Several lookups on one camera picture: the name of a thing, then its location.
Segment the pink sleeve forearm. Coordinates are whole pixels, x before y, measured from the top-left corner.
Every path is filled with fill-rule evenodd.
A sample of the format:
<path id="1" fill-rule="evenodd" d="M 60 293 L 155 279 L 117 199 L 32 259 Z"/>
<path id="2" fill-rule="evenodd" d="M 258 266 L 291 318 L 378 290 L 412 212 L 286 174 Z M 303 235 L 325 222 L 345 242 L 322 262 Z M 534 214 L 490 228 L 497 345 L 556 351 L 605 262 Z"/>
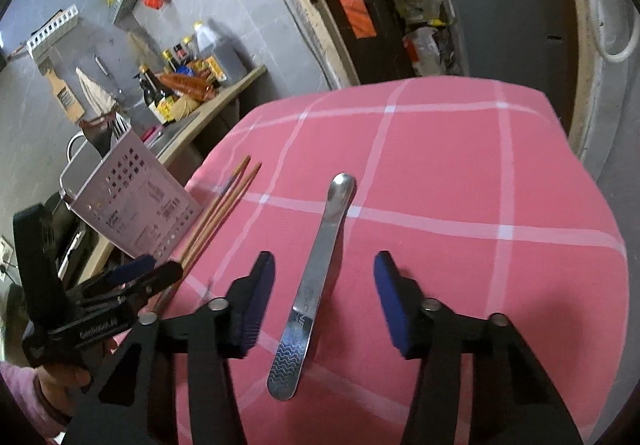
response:
<path id="1" fill-rule="evenodd" d="M 53 443 L 70 421 L 44 397 L 35 369 L 6 361 L 1 362 L 1 414 L 11 432 L 25 432 L 38 444 Z"/>

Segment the person's left hand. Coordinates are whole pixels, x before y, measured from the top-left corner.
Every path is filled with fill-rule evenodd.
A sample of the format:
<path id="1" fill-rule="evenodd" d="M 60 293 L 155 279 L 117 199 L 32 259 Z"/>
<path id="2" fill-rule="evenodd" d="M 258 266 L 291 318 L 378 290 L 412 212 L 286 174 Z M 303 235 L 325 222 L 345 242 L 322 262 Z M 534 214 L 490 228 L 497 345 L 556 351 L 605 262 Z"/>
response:
<path id="1" fill-rule="evenodd" d="M 42 394 L 52 405 L 69 402 L 76 391 L 92 380 L 87 370 L 73 365 L 40 366 L 36 372 Z"/>

